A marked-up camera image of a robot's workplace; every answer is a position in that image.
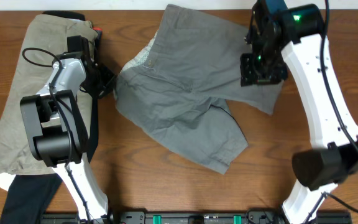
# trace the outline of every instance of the wooden table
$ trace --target wooden table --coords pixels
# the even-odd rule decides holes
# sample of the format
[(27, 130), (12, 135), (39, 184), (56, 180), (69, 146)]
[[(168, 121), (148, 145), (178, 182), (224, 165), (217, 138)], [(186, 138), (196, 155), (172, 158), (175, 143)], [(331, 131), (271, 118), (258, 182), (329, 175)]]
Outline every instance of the wooden table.
[[(162, 11), (83, 11), (103, 28), (101, 58), (118, 72), (154, 36)], [(207, 13), (248, 26), (250, 11)], [(40, 12), (0, 12), (0, 117), (29, 22)], [(332, 11), (331, 56), (347, 105), (358, 124), (358, 11)], [(310, 149), (308, 123), (290, 77), (273, 116), (234, 101), (232, 113), (250, 146), (225, 175), (194, 164), (162, 147), (120, 115), (114, 98), (99, 102), (99, 147), (91, 167), (115, 209), (149, 211), (244, 211), (278, 206), (289, 196), (295, 176), (291, 156)], [(335, 194), (358, 208), (358, 173)], [(6, 192), (0, 189), (0, 214)], [(343, 209), (328, 199), (323, 209)], [(74, 212), (62, 185), (50, 212)], [(354, 223), (358, 215), (352, 214)]]

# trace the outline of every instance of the black cloth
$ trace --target black cloth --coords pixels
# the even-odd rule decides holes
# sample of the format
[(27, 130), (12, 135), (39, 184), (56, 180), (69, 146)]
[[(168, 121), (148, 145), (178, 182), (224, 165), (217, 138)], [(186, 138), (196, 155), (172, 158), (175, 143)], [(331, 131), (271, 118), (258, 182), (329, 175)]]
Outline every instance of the black cloth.
[[(93, 100), (87, 152), (89, 162), (98, 146), (98, 140), (98, 101)], [(61, 183), (62, 179), (58, 174), (17, 175), (7, 192), (0, 224), (38, 223)]]

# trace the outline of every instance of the cable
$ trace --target cable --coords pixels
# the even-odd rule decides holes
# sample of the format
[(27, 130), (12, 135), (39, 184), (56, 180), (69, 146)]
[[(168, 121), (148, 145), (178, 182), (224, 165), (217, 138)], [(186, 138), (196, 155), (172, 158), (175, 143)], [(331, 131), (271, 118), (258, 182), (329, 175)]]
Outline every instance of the cable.
[(70, 163), (70, 160), (71, 160), (71, 156), (72, 156), (72, 152), (73, 152), (73, 136), (72, 136), (72, 132), (71, 132), (71, 129), (70, 129), (70, 126), (68, 124), (68, 121), (67, 121), (67, 117), (65, 116), (64, 112), (63, 112), (63, 109), (62, 107), (60, 106), (60, 104), (58, 103), (58, 101), (64, 106), (66, 107), (69, 112), (72, 114), (72, 110), (70, 109), (70, 107), (64, 103), (61, 99), (57, 100), (56, 99), (56, 96), (55, 94), (53, 93), (53, 89), (55, 88), (55, 84), (56, 84), (56, 81), (57, 81), (57, 78), (59, 77), (60, 73), (62, 72), (63, 70), (63, 64), (62, 64), (62, 61), (60, 61), (60, 59), (54, 55), (53, 53), (47, 51), (47, 50), (44, 50), (44, 49), (39, 49), (39, 48), (35, 48), (35, 47), (29, 47), (29, 48), (26, 48), (22, 51), (22, 56), (23, 58), (28, 61), (29, 63), (33, 64), (33, 65), (37, 65), (37, 66), (41, 66), (41, 67), (53, 67), (52, 65), (42, 65), (42, 64), (39, 64), (39, 63), (35, 63), (35, 62), (32, 62), (30, 61), (26, 56), (25, 56), (25, 53), (28, 51), (28, 50), (38, 50), (38, 51), (41, 51), (41, 52), (44, 52), (46, 54), (49, 54), (51, 55), (58, 63), (59, 63), (59, 69), (57, 71), (57, 73), (55, 74), (55, 76), (53, 77), (52, 81), (49, 83), (49, 93), (50, 93), (50, 96), (52, 98), (52, 101), (53, 103), (55, 104), (55, 106), (57, 107), (57, 110), (58, 112), (60, 113), (60, 117), (62, 118), (63, 120), (63, 123), (65, 124), (66, 126), (66, 129), (67, 129), (67, 135), (68, 135), (68, 145), (69, 145), (69, 155), (68, 155), (68, 159), (66, 160), (66, 164), (65, 164), (65, 169), (67, 171), (67, 174), (72, 182), (72, 184), (74, 185), (74, 188), (78, 194), (78, 196), (80, 196), (80, 199), (83, 203), (83, 206), (85, 208), (85, 212), (86, 212), (86, 218), (87, 218), (87, 223), (91, 220), (90, 219), (90, 213), (89, 213), (89, 210), (88, 210), (88, 205), (86, 204), (86, 201), (85, 201), (85, 198), (84, 196), (82, 195), (80, 189), (78, 188), (77, 186), (77, 183), (75, 182), (75, 179), (73, 177), (73, 174), (71, 173), (71, 170), (69, 168), (69, 163)]
[[(324, 63), (324, 47), (325, 47), (325, 41), (326, 41), (326, 36), (327, 36), (327, 33), (328, 33), (328, 24), (329, 24), (329, 0), (325, 0), (325, 4), (326, 4), (326, 22), (324, 23), (324, 30), (323, 30), (323, 33), (321, 35), (321, 46), (320, 46), (321, 73), (323, 74), (324, 85), (325, 85), (326, 90), (327, 90), (328, 98), (329, 98), (329, 100), (330, 100), (330, 102), (331, 102), (331, 104), (333, 106), (333, 110), (334, 110), (335, 116), (336, 116), (336, 118), (338, 120), (339, 126), (342, 129), (343, 133), (345, 134), (346, 138), (348, 138), (349, 142), (352, 144), (352, 146), (354, 147), (354, 149), (358, 153), (358, 145), (356, 144), (356, 142), (353, 140), (352, 136), (347, 131), (346, 125), (343, 123), (343, 120), (341, 118), (339, 110), (338, 110), (338, 108), (336, 106), (336, 103), (335, 103), (335, 100), (334, 100), (334, 97), (333, 97), (333, 93), (332, 93), (331, 88), (329, 86), (327, 73), (326, 73), (326, 69), (325, 69), (326, 66), (325, 66), (325, 63)], [(304, 224), (307, 224), (309, 222), (310, 217), (317, 210), (318, 205), (321, 203), (323, 198), (326, 198), (326, 197), (331, 197), (332, 199), (334, 199), (335, 201), (337, 201), (341, 205), (345, 206), (347, 209), (358, 213), (358, 209), (350, 206), (349, 204), (347, 204), (343, 200), (339, 199), (335, 195), (333, 195), (331, 193), (324, 192), (324, 193), (321, 194), (319, 200), (314, 205), (312, 211), (308, 214)]]

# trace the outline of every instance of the folded cloth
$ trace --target folded cloth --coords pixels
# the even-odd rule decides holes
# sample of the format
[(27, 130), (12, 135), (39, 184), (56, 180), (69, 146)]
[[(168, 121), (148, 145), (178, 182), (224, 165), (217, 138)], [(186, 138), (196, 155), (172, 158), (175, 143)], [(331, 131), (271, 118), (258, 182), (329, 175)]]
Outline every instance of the folded cloth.
[[(77, 21), (56, 16), (38, 15), (30, 23), (24, 37), (22, 49), (38, 47), (57, 55), (67, 51), (67, 37), (81, 35), (93, 42), (97, 33), (90, 21)], [(28, 51), (26, 56), (37, 63), (51, 65), (53, 58), (43, 52)], [(36, 94), (52, 74), (51, 68), (38, 67), (25, 61), (21, 53), (11, 90), (0, 120), (0, 173), (8, 174), (52, 174), (54, 171), (43, 161), (34, 159), (30, 152), (20, 110), (24, 96)], [(77, 103), (90, 134), (92, 98), (78, 92)]]
[(160, 144), (221, 174), (247, 147), (226, 99), (272, 114), (282, 83), (241, 87), (247, 29), (168, 5), (155, 38), (117, 79), (116, 108)]

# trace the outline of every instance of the brown wooden surface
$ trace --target brown wooden surface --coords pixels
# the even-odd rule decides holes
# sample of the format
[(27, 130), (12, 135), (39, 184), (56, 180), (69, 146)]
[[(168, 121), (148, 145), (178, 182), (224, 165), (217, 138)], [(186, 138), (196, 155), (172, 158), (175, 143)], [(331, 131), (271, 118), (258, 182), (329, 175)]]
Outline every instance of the brown wooden surface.
[[(0, 12), (0, 116), (29, 22), (40, 12)], [(101, 58), (118, 72), (154, 36), (162, 11), (83, 11), (103, 28)], [(250, 11), (208, 11), (248, 25)], [(336, 75), (358, 124), (358, 11), (332, 11), (330, 48)], [(225, 175), (196, 165), (165, 149), (121, 116), (109, 96), (99, 102), (99, 147), (91, 167), (114, 208), (150, 211), (234, 211), (277, 208), (289, 195), (295, 176), (294, 152), (310, 148), (308, 123), (293, 78), (280, 95), (273, 116), (244, 103), (228, 102), (250, 146)], [(358, 173), (335, 194), (358, 207)], [(0, 189), (0, 214), (6, 192)], [(342, 209), (328, 199), (323, 208)], [(74, 212), (63, 185), (50, 212)], [(352, 214), (354, 223), (358, 215)]]

